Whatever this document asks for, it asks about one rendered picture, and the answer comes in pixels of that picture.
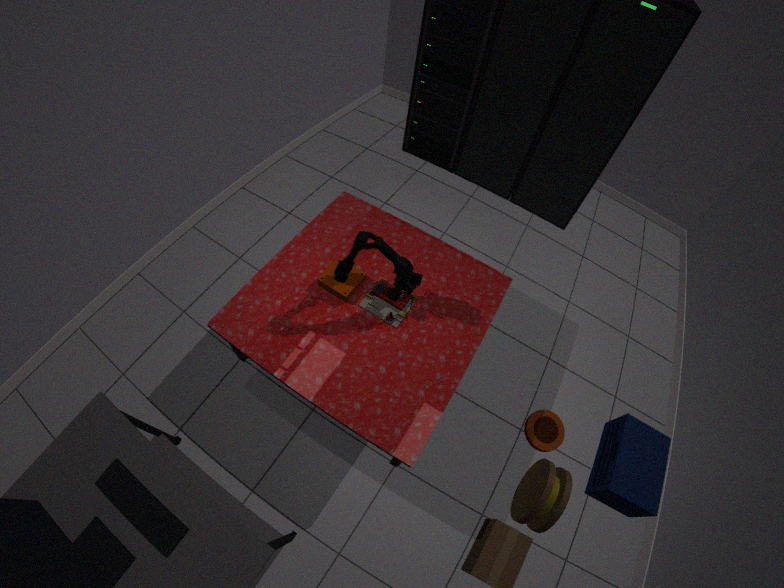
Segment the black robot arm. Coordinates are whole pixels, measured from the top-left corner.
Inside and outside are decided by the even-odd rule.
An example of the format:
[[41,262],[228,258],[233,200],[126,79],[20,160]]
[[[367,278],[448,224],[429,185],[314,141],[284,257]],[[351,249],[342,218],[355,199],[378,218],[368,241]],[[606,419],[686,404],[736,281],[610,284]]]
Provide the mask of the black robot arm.
[[[374,242],[366,243],[368,238],[372,238]],[[403,257],[398,255],[380,236],[373,235],[369,232],[358,232],[354,242],[353,247],[350,250],[347,257],[345,257],[342,261],[339,261],[335,270],[334,270],[334,280],[344,283],[347,278],[348,274],[352,270],[352,267],[355,262],[353,262],[355,256],[362,249],[371,249],[375,248],[378,249],[383,255],[385,255],[393,264],[394,264],[394,271],[393,273],[397,274],[396,279],[400,283],[406,282],[404,286],[400,287],[400,290],[404,291],[407,295],[410,295],[417,286],[420,286],[421,280],[423,275],[414,273],[411,262]],[[408,279],[408,280],[407,280]],[[409,282],[408,282],[409,281]]]

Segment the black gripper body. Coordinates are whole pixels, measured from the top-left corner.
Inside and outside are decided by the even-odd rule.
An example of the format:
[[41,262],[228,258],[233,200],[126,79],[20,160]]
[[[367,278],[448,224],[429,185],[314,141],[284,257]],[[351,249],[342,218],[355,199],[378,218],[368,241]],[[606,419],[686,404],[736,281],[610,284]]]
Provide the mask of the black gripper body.
[[404,282],[404,283],[400,283],[400,282],[397,281],[396,278],[394,279],[394,281],[395,281],[395,283],[393,284],[395,286],[394,290],[389,289],[389,291],[386,293],[386,297],[388,297],[389,299],[391,299],[393,301],[396,301],[399,298],[399,294],[401,292],[400,291],[400,287],[404,286],[407,281]]

